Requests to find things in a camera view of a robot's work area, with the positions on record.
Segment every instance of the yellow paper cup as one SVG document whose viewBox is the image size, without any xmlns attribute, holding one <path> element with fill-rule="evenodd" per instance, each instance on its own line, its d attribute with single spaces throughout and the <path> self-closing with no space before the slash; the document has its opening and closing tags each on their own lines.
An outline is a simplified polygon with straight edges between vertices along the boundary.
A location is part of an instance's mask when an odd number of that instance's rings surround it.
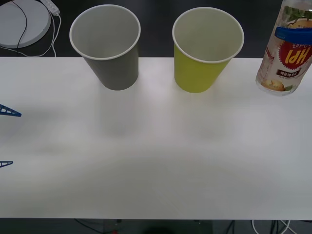
<svg viewBox="0 0 312 234">
<path fill-rule="evenodd" d="M 175 21 L 172 36 L 175 81 L 191 93 L 207 90 L 244 44 L 239 22 L 211 7 L 184 12 Z"/>
</svg>

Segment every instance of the white round base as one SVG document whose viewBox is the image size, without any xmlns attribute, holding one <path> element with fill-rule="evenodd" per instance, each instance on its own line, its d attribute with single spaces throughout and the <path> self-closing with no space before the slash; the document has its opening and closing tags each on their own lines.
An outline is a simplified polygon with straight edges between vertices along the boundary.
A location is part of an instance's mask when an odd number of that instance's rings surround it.
<svg viewBox="0 0 312 234">
<path fill-rule="evenodd" d="M 20 40 L 19 48 L 31 45 L 42 38 L 51 24 L 48 10 L 35 0 L 14 0 L 27 16 L 27 29 Z M 0 6 L 0 46 L 17 48 L 25 29 L 23 12 L 12 2 Z"/>
</svg>

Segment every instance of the gray paper cup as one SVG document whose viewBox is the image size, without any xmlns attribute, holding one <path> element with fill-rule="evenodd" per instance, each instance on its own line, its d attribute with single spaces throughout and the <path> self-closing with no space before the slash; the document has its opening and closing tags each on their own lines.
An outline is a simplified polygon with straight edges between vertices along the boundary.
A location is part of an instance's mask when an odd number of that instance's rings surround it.
<svg viewBox="0 0 312 234">
<path fill-rule="evenodd" d="M 140 33 L 140 22 L 130 10 L 100 5 L 75 19 L 69 38 L 103 85 L 123 90 L 137 80 Z"/>
</svg>

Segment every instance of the blue plastic part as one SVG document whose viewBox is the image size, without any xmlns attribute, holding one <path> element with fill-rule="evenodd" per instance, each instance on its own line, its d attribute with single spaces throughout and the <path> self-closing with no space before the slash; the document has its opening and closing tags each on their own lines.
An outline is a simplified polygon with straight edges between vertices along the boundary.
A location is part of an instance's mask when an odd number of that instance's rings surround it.
<svg viewBox="0 0 312 234">
<path fill-rule="evenodd" d="M 0 115 L 21 117 L 21 113 L 0 104 Z"/>
<path fill-rule="evenodd" d="M 312 45 L 312 28 L 281 28 L 277 27 L 275 36 L 281 40 L 301 45 Z"/>
<path fill-rule="evenodd" d="M 13 164 L 13 161 L 0 161 L 0 168 Z"/>
</svg>

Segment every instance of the paper cup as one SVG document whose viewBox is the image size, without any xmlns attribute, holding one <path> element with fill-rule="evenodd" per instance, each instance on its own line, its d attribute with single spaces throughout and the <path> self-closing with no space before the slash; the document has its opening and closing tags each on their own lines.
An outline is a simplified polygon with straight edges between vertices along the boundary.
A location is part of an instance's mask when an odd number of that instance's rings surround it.
<svg viewBox="0 0 312 234">
<path fill-rule="evenodd" d="M 211 7 L 194 8 L 177 18 L 175 81 L 185 91 L 207 90 L 244 44 L 244 32 L 230 14 Z"/>
<path fill-rule="evenodd" d="M 137 80 L 140 33 L 140 23 L 130 10 L 100 5 L 75 19 L 69 38 L 103 85 L 123 90 Z"/>
</svg>

